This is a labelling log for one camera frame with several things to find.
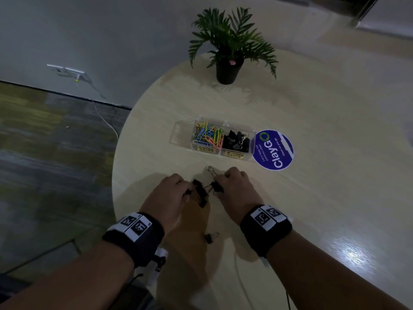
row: black wristband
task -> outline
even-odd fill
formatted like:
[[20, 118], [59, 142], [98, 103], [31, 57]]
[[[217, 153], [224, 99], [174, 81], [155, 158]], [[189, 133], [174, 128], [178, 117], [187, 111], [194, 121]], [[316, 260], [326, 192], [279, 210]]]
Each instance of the black wristband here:
[[146, 213], [131, 213], [112, 225], [102, 239], [119, 246], [137, 267], [151, 261], [165, 232], [157, 219]]
[[257, 205], [242, 219], [241, 231], [251, 248], [266, 257], [270, 248], [292, 230], [287, 217], [270, 205]]

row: person's right hand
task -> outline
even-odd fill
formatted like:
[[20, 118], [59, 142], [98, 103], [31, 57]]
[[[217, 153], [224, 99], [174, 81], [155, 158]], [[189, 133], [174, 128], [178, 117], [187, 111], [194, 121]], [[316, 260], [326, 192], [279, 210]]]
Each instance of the person's right hand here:
[[231, 167], [224, 175], [217, 175], [214, 179], [224, 189], [224, 192], [215, 195], [221, 200], [230, 218], [238, 225], [253, 207], [264, 204], [244, 171], [240, 172], [236, 167]]

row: black plant pot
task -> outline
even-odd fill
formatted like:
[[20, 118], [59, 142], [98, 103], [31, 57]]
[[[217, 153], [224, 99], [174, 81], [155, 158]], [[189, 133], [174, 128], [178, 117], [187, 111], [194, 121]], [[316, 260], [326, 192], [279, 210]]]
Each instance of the black plant pot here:
[[223, 85], [232, 84], [237, 78], [238, 72], [244, 64], [244, 59], [234, 59], [235, 65], [231, 65], [230, 60], [221, 58], [216, 63], [216, 79]]

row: artificial plant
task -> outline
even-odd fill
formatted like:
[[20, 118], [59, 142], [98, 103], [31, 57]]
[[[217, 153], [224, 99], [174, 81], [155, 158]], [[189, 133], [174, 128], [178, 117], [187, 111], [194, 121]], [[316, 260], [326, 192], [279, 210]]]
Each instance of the artificial plant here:
[[218, 63], [222, 58], [235, 60], [237, 58], [251, 59], [251, 61], [263, 60], [266, 66], [269, 65], [271, 74], [276, 78], [276, 56], [273, 54], [275, 49], [264, 40], [257, 29], [250, 30], [254, 23], [248, 23], [252, 14], [249, 9], [237, 8], [237, 15], [232, 11], [225, 17], [218, 9], [205, 9], [202, 14], [198, 14], [198, 19], [193, 25], [198, 27], [199, 32], [193, 32], [198, 37], [191, 40], [189, 47], [189, 59], [191, 66], [198, 49], [209, 41], [217, 51], [212, 53], [211, 67]]

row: round table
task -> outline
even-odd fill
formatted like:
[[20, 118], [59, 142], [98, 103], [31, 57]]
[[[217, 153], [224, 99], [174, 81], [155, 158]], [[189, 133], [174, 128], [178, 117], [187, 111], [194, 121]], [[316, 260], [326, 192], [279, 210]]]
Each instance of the round table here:
[[[277, 79], [263, 63], [245, 61], [235, 83], [221, 85], [206, 55], [193, 69], [184, 62], [159, 78], [132, 109], [116, 148], [116, 217], [138, 211], [172, 173], [209, 183], [207, 166], [236, 166], [299, 233], [412, 306], [405, 272], [413, 253], [411, 146], [334, 70], [287, 51], [277, 57]], [[294, 160], [275, 172], [253, 158], [192, 151], [198, 116], [278, 130], [290, 139]], [[193, 201], [185, 206], [163, 241], [169, 257], [151, 292], [173, 309], [287, 309], [277, 276], [219, 201], [209, 201], [203, 209]], [[220, 238], [207, 245], [203, 235], [215, 231]]]

